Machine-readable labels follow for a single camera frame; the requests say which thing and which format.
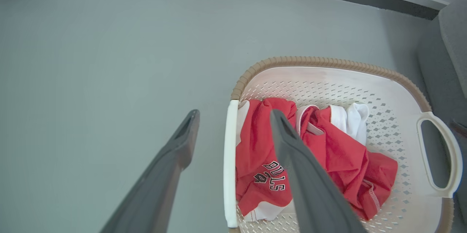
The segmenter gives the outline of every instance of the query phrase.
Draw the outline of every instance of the basket rim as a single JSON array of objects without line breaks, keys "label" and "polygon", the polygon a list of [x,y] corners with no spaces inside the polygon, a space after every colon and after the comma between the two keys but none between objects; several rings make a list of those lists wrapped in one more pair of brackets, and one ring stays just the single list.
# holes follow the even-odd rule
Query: basket rim
[{"label": "basket rim", "polygon": [[[259,73],[274,67],[328,67],[335,69],[344,69],[356,72],[367,73],[384,77],[393,80],[402,85],[407,91],[410,92],[412,97],[416,100],[422,112],[431,112],[432,108],[428,103],[425,95],[420,89],[404,75],[389,70],[383,67],[369,65],[362,62],[353,62],[348,60],[340,60],[335,58],[325,57],[272,57],[255,63],[245,73],[240,76],[237,81],[230,100],[240,100],[245,87],[248,83]],[[442,198],[441,202],[441,216],[435,233],[449,233],[452,228],[452,221],[454,219],[454,200],[452,198]]]}]

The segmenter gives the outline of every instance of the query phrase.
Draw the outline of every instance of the basket handle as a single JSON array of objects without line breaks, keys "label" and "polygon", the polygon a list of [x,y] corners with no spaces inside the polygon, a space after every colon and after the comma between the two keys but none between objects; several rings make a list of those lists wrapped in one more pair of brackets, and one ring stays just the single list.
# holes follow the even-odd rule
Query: basket handle
[{"label": "basket handle", "polygon": [[[435,125],[435,127],[439,130],[439,133],[441,133],[444,140],[446,141],[447,149],[449,151],[449,156],[451,158],[451,174],[449,175],[449,181],[445,188],[440,188],[437,185],[435,185],[433,181],[432,172],[430,171],[430,166],[428,164],[427,158],[427,151],[425,149],[425,143],[423,141],[421,128],[422,122],[425,120],[432,122]],[[457,143],[457,140],[452,134],[449,127],[447,127],[447,125],[444,122],[442,122],[441,119],[433,115],[433,112],[423,112],[422,116],[418,119],[417,128],[427,177],[430,182],[430,185],[436,192],[433,195],[442,198],[452,198],[452,195],[457,190],[457,187],[459,187],[460,179],[462,177],[462,154],[460,152],[459,144]]]},{"label": "basket handle", "polygon": [[235,198],[235,138],[239,100],[231,100],[227,109],[224,140],[224,213],[229,228],[237,228]]}]

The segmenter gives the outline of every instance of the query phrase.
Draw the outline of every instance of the gray fabric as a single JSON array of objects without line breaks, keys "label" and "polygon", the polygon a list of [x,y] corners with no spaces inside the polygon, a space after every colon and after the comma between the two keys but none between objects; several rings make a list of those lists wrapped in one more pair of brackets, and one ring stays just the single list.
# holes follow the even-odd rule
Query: gray fabric
[{"label": "gray fabric", "polygon": [[453,2],[438,17],[441,37],[467,97],[467,0]]},{"label": "gray fabric", "polygon": [[[441,37],[438,17],[430,23],[427,32],[423,35],[417,48],[417,55],[433,113],[447,124],[451,119],[455,119],[467,125],[467,99],[464,97],[459,78]],[[464,166],[467,167],[467,140],[459,136],[456,138],[462,151]],[[438,172],[442,172],[445,167],[435,164],[436,166],[432,168],[430,159],[429,162],[435,179],[440,175]],[[467,172],[462,174],[457,196],[464,218],[467,218]]]}]

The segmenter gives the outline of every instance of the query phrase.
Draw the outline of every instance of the gray floor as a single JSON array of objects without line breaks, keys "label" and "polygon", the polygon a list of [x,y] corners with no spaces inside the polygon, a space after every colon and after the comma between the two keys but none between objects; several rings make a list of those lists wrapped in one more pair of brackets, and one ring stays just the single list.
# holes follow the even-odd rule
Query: gray floor
[{"label": "gray floor", "polygon": [[428,21],[340,0],[0,0],[0,232],[98,232],[192,108],[169,232],[223,232],[225,112],[255,62],[313,55],[424,88]]}]

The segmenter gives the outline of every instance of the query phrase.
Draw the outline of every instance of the white plastic basket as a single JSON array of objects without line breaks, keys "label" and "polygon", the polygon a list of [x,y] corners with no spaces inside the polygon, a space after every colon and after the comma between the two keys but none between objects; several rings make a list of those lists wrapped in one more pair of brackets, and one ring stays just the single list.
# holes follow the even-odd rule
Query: white plastic basket
[{"label": "white plastic basket", "polygon": [[[403,75],[380,67],[319,57],[270,58],[250,67],[232,93],[227,111],[224,149],[224,207],[230,231],[243,233],[299,232],[295,210],[284,210],[273,221],[245,222],[235,200],[235,128],[242,100],[282,97],[320,108],[353,102],[370,108],[367,148],[399,163],[388,200],[370,221],[368,232],[447,233],[454,216],[452,194],[462,176],[459,145],[448,127],[431,112],[415,85]],[[431,121],[444,137],[451,158],[448,185],[433,182],[421,134]]]}]

